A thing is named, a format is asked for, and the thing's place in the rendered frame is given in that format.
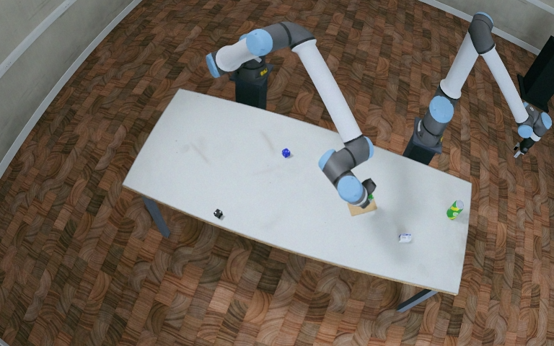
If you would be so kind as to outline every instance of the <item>wall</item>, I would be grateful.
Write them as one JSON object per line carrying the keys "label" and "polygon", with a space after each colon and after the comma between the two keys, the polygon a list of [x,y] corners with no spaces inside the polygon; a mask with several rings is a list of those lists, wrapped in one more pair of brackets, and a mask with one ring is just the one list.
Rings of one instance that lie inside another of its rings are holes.
{"label": "wall", "polygon": [[[434,0],[422,0],[422,2],[441,8],[440,5],[434,4],[437,2]],[[500,30],[507,35],[502,35],[502,32],[495,32],[496,34],[535,54],[538,54],[548,38],[554,35],[554,0],[439,0],[439,2],[470,16],[476,12],[486,12],[493,18],[497,31]]]}
{"label": "wall", "polygon": [[[36,5],[32,7],[34,12],[27,12],[22,5],[15,4],[17,1],[0,1],[0,35],[3,37],[12,33],[13,37],[8,40],[12,50],[26,39],[23,37],[25,33],[34,30],[29,22],[35,25],[39,19],[44,20],[58,8],[56,5],[63,3],[61,0],[19,0]],[[71,6],[32,42],[0,78],[0,158],[3,158],[0,175],[61,87],[140,0],[70,2]],[[9,17],[10,20],[5,22],[4,18]],[[0,59],[10,54],[7,52],[10,48],[0,50]]]}

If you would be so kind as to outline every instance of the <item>wall trim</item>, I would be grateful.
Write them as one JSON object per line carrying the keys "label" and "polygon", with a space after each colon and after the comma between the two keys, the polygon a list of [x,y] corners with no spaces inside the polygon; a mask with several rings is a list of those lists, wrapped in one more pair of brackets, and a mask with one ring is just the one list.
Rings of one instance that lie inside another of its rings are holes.
{"label": "wall trim", "polygon": [[540,9],[544,9],[546,12],[549,12],[551,14],[554,14],[554,7],[548,6],[542,1],[539,0],[527,0],[527,2],[534,4],[536,7]]}
{"label": "wall trim", "polygon": [[[447,13],[450,13],[456,17],[459,17],[459,18],[462,18],[463,20],[467,20],[468,22],[471,22],[473,16],[471,14],[467,14],[465,12],[462,12],[458,9],[455,9],[454,7],[450,7],[448,5],[445,5],[441,2],[438,2],[437,0],[419,0],[421,2],[423,2],[424,4],[428,4],[428,5],[431,5],[433,7],[436,7],[437,9],[441,9]],[[531,3],[535,3],[535,2],[540,2],[538,0],[527,0],[528,2],[531,2]],[[525,49],[525,50],[528,50],[529,52],[535,54],[536,56],[539,55],[540,53],[540,49],[536,48],[536,47],[533,47],[532,45],[530,45],[529,43],[526,43],[522,40],[520,40],[519,38],[515,37],[515,36],[512,36],[510,35],[509,33],[503,31],[503,30],[500,30],[498,29],[497,27],[494,27],[493,28],[493,34],[495,35],[498,35],[500,37],[502,37],[503,39],[505,39],[506,41],[509,41],[515,45],[518,45],[519,47]]]}
{"label": "wall trim", "polygon": [[9,70],[19,57],[32,45],[35,40],[48,29],[76,0],[65,0],[56,7],[0,64],[0,78]]}
{"label": "wall trim", "polygon": [[[68,0],[68,1],[65,1],[64,4],[69,2],[73,4],[75,1],[76,0]],[[12,146],[9,147],[9,150],[6,153],[6,156],[4,156],[2,161],[0,161],[0,177],[4,175],[4,173],[6,172],[6,169],[8,169],[9,163],[12,162],[12,159],[17,154],[17,151],[19,150],[19,148],[21,148],[21,145],[23,144],[23,142],[25,142],[25,139],[29,136],[29,133],[31,133],[32,129],[35,127],[40,117],[46,111],[46,109],[48,108],[50,103],[54,100],[56,95],[60,92],[61,88],[63,88],[63,86],[67,83],[67,81],[71,78],[71,76],[73,76],[75,71],[77,71],[79,66],[81,66],[81,64],[88,58],[88,56],[102,42],[102,40],[104,40],[106,36],[115,28],[115,26],[119,24],[119,22],[121,22],[123,18],[125,18],[127,14],[129,14],[137,5],[139,5],[141,1],[142,0],[133,0],[133,2],[127,5],[127,7],[123,11],[121,11],[121,13],[118,14],[117,17],[114,18],[112,22],[110,22],[110,24],[106,28],[104,28],[104,30],[87,46],[87,48],[83,51],[83,53],[81,53],[81,55],[69,67],[66,73],[63,74],[63,76],[60,78],[58,83],[56,83],[56,85],[52,88],[50,93],[48,93],[48,96],[46,96],[46,98],[42,101],[40,106],[38,106],[36,111],[32,114],[31,118],[29,119],[29,121],[27,122],[27,124],[25,125],[21,133],[15,139],[15,142],[12,144]]]}

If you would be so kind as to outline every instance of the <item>gray wall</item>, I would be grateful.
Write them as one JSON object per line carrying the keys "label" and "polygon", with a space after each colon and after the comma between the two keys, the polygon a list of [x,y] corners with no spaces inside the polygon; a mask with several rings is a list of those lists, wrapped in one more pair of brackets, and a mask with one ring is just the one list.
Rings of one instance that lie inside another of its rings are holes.
{"label": "gray wall", "polygon": [[[21,0],[9,0],[10,3]],[[61,4],[61,0],[25,0],[21,2],[44,3],[50,10]],[[77,0],[63,13],[0,78],[0,159],[4,158],[10,146],[60,78],[90,43],[120,14],[132,0]],[[16,4],[7,4],[13,9]],[[6,14],[0,6],[0,13],[12,17],[11,23],[25,22],[29,14],[21,8]],[[46,18],[48,11],[36,14]],[[31,32],[22,25],[21,32]],[[15,29],[4,27],[0,19],[0,37]],[[24,40],[26,35],[18,36]]]}
{"label": "gray wall", "polygon": [[[541,0],[554,6],[554,0]],[[474,15],[486,12],[494,26],[539,50],[554,35],[554,14],[525,0],[439,0],[439,2]]]}
{"label": "gray wall", "polygon": [[0,61],[23,41],[63,0],[0,0]]}

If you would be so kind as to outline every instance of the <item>table leg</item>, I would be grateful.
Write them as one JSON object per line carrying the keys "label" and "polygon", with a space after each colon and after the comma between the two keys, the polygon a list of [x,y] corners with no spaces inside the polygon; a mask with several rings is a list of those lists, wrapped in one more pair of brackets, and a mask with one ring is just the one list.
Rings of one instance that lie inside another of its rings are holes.
{"label": "table leg", "polygon": [[422,290],[420,293],[416,294],[412,298],[408,299],[407,301],[402,302],[397,308],[396,311],[398,312],[404,312],[408,309],[413,308],[414,306],[418,305],[422,301],[426,300],[427,298],[430,298],[434,295],[436,295],[435,290]]}
{"label": "table leg", "polygon": [[156,226],[158,226],[159,232],[166,238],[170,237],[170,229],[167,228],[162,213],[159,212],[158,205],[155,200],[151,200],[148,197],[142,196],[142,200],[146,205],[146,209],[150,213],[150,216],[154,219]]}

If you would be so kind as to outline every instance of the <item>wooden block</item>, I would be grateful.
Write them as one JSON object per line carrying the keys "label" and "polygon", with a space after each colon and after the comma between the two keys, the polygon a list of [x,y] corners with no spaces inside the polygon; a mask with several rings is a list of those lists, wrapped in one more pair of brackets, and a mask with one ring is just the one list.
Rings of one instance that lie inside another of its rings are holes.
{"label": "wooden block", "polygon": [[356,216],[360,214],[369,213],[370,211],[377,209],[377,204],[375,203],[375,200],[373,200],[365,209],[362,207],[355,207],[348,203],[348,209],[350,210],[350,215]]}

